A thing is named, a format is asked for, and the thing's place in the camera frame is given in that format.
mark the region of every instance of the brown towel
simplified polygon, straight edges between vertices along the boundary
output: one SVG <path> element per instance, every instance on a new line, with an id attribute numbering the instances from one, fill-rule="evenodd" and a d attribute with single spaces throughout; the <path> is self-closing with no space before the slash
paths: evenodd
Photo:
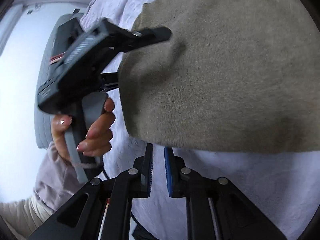
<path id="1" fill-rule="evenodd" d="M 156 0 L 166 43 L 119 68 L 129 134 L 221 152 L 320 150 L 320 33 L 299 0 Z"/>

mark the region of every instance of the silver bolt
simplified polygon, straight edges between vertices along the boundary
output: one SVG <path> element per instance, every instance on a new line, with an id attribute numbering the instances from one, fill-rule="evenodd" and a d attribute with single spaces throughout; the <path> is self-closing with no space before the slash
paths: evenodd
<path id="1" fill-rule="evenodd" d="M 228 181 L 228 179 L 225 178 L 225 177 L 220 177 L 220 178 L 218 179 L 218 182 L 219 182 L 221 185 L 227 185 L 229 181 Z"/>
<path id="2" fill-rule="evenodd" d="M 137 36 L 137 37 L 141 37 L 142 36 L 142 34 L 140 32 L 133 32 L 132 34 Z"/>
<path id="3" fill-rule="evenodd" d="M 90 183 L 91 183 L 91 185 L 93 185 L 93 186 L 97 186 L 97 185 L 100 184 L 100 179 L 94 178 L 94 179 L 92 179 L 92 180 L 90 181 Z"/>
<path id="4" fill-rule="evenodd" d="M 183 174 L 189 174 L 189 173 L 191 172 L 191 169 L 189 169 L 189 168 L 187 168 L 187 167 L 184 167 L 184 168 L 181 169 L 181 172 L 182 172 Z"/>
<path id="5" fill-rule="evenodd" d="M 138 173 L 138 170 L 135 169 L 135 168 L 132 168 L 128 172 L 129 172 L 130 175 L 136 175 Z"/>

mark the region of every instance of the human hand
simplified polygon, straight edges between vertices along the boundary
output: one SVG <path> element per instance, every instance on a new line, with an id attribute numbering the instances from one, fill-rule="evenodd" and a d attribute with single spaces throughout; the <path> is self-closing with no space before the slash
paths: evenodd
<path id="1" fill-rule="evenodd" d="M 112 113 L 115 104 L 111 98 L 104 103 L 104 110 L 101 115 L 89 128 L 86 139 L 79 143 L 77 150 L 83 151 L 86 156 L 102 156 L 111 150 L 110 140 L 113 135 L 110 126 L 116 117 Z M 70 162 L 70 155 L 64 138 L 65 131 L 69 128 L 72 117 L 68 115 L 56 115 L 51 122 L 51 133 L 56 149 L 62 159 Z"/>

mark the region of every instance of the white bedsheet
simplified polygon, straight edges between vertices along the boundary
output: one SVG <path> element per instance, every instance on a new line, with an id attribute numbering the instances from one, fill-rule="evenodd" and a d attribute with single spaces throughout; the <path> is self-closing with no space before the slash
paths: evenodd
<path id="1" fill-rule="evenodd" d="M 87 30 L 102 17 L 122 28 L 131 29 L 143 3 L 153 0 L 93 0 L 81 23 Z M 117 70 L 122 55 L 109 64 L 105 72 Z M 132 167 L 136 157 L 144 154 L 146 143 L 130 138 L 125 129 L 119 91 L 109 93 L 116 104 L 116 121 L 111 127 L 112 150 L 104 163 L 109 176 Z M 261 155 L 246 153 L 212 153 L 174 149 L 188 167 L 202 176 L 229 178 L 263 211 L 289 240 L 296 240 L 310 222 L 320 203 L 320 152 Z M 155 237 L 187 239 L 184 199 L 168 197 L 164 147 L 155 146 L 151 197 L 135 199 L 132 212 Z"/>

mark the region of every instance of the gray pillow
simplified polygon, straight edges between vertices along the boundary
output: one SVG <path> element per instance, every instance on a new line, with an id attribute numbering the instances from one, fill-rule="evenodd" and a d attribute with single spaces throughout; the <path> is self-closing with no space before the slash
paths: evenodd
<path id="1" fill-rule="evenodd" d="M 53 47 L 53 43 L 56 37 L 58 27 L 75 17 L 77 17 L 80 20 L 82 16 L 83 16 L 83 13 L 65 14 L 58 19 L 56 25 L 54 26 L 50 34 L 50 37 L 48 39 L 47 45 L 44 50 L 40 71 L 39 71 L 39 76 L 38 76 L 38 81 L 37 81 L 37 86 L 36 86 L 36 91 L 44 82 L 47 81 L 48 76 L 50 74 L 49 60 L 52 56 L 51 55 L 52 47 Z M 53 116 L 40 111 L 37 105 L 37 100 L 35 100 L 36 143 L 40 149 L 48 148 L 49 143 L 52 141 L 52 135 L 51 135 L 51 129 L 50 129 L 50 123 L 51 123 L 52 117 Z"/>

